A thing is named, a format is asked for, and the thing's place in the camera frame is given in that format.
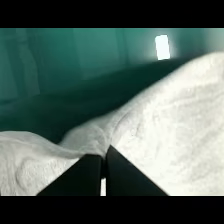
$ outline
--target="teal background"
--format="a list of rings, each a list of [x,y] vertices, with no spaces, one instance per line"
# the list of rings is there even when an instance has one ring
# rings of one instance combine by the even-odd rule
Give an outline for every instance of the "teal background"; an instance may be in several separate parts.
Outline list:
[[[224,49],[223,28],[0,28],[0,101],[156,61],[161,34],[168,35],[172,58]]]

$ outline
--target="crumpled cloth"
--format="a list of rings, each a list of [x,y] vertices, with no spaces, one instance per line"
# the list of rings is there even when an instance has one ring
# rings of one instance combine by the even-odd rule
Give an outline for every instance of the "crumpled cloth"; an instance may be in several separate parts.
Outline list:
[[[36,195],[110,145],[169,195],[224,195],[224,53],[181,66],[120,109],[70,130],[60,146],[0,133],[1,195]]]

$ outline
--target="black bar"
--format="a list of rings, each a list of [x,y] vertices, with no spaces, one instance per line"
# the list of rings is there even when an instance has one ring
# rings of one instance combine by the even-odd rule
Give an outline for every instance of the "black bar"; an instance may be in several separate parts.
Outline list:
[[[100,196],[102,158],[85,155],[37,196]]]
[[[107,196],[167,196],[112,146],[106,155]]]

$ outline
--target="white rectangular light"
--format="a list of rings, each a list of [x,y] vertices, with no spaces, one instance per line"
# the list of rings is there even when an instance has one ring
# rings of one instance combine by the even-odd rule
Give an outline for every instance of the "white rectangular light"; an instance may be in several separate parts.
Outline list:
[[[158,60],[170,58],[170,48],[167,35],[160,35],[155,38]]]

